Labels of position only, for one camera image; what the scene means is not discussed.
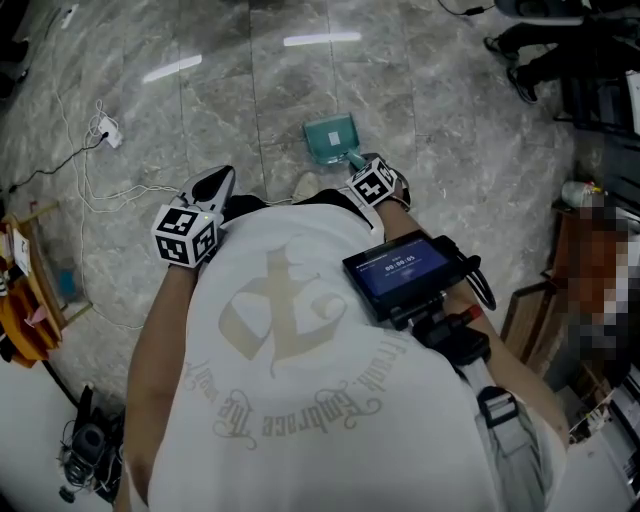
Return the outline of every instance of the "person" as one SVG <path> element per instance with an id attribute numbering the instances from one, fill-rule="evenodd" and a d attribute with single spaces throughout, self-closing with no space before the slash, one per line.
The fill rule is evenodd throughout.
<path id="1" fill-rule="evenodd" d="M 381 237 L 318 189 L 309 173 L 292 206 L 230 198 L 208 266 L 167 270 L 129 369 L 118 512 L 499 509 L 470 387 L 439 353 L 371 322 L 342 260 Z M 375 207 L 387 240 L 421 229 L 400 197 Z M 444 307 L 473 304 L 463 283 Z M 470 325 L 489 336 L 493 379 L 535 419 L 549 501 L 565 416 L 485 316 Z"/>
<path id="2" fill-rule="evenodd" d="M 0 44 L 0 61 L 2 62 L 22 62 L 29 51 L 29 41 L 20 42 L 9 41 Z M 0 73 L 0 100 L 6 100 L 11 96 L 15 86 L 20 83 L 25 73 L 21 74 L 18 80 L 14 80 L 5 73 Z"/>
<path id="3" fill-rule="evenodd" d="M 538 101 L 535 86 L 567 77 L 618 78 L 640 70 L 640 20 L 590 19 L 578 26 L 519 23 L 498 37 L 485 37 L 485 47 L 509 62 L 507 78 L 523 101 Z M 557 46 L 525 65 L 518 51 L 536 44 Z"/>

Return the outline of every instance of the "buckle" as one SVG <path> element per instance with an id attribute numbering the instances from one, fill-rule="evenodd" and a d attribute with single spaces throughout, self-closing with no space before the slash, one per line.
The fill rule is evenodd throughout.
<path id="1" fill-rule="evenodd" d="M 480 411 L 487 422 L 487 428 L 493 428 L 518 417 L 518 404 L 515 397 L 506 389 L 487 386 L 478 395 Z"/>

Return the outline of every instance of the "teal dustpan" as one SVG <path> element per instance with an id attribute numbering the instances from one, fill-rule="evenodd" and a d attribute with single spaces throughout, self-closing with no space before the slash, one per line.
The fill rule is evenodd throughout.
<path id="1" fill-rule="evenodd" d="M 315 163 L 329 165 L 348 158 L 358 169 L 366 163 L 359 155 L 360 140 L 351 114 L 309 121 L 302 127 Z"/>

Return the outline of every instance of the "gray marble floor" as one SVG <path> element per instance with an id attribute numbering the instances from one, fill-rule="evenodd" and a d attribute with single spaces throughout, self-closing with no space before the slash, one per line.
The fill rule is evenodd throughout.
<path id="1" fill-rule="evenodd" d="M 464 1 L 458 7 L 477 3 Z M 238 171 L 239 192 L 270 200 L 289 196 L 309 170 L 325 186 L 342 185 L 345 167 L 311 162 L 301 123 L 349 111 L 362 150 L 383 154 L 410 179 L 414 215 L 425 228 L 483 258 L 497 327 L 511 293 L 539 279 L 549 205 L 572 171 L 576 143 L 569 127 L 551 121 L 557 86 L 540 89 L 539 105 L 525 105 L 484 50 L 483 36 L 510 25 L 496 9 L 459 19 L 435 0 L 81 0 L 67 30 L 57 18 L 46 33 L 53 9 L 50 0 L 32 0 L 19 31 L 33 42 L 31 72 L 0 106 L 5 190 L 70 154 L 56 91 L 74 148 L 96 100 L 120 123 L 124 144 L 87 156 L 96 196 L 138 184 L 179 187 L 226 163 Z M 362 39 L 283 45 L 287 36 L 345 31 Z M 200 65 L 143 84 L 150 71 L 194 55 Z M 83 172 L 84 158 L 76 161 Z M 117 323 L 140 325 L 164 273 L 149 227 L 170 194 L 149 192 L 116 213 L 85 209 L 82 243 L 77 190 L 76 170 L 67 165 L 12 195 L 10 208 L 24 213 L 33 201 L 60 200 L 42 222 L 52 260 L 78 269 L 83 245 L 96 308 Z M 105 210 L 121 202 L 90 204 Z M 74 392 L 93 381 L 117 403 L 137 334 L 90 312 L 66 329 L 52 362 Z"/>

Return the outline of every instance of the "white t-shirt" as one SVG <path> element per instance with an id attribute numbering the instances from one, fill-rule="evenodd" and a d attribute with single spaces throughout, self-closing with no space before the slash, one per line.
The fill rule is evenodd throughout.
<path id="1" fill-rule="evenodd" d="M 330 205 L 232 223 L 189 308 L 152 512 L 498 509 L 470 388 L 343 273 L 377 243 Z M 564 448 L 537 423 L 555 488 Z"/>

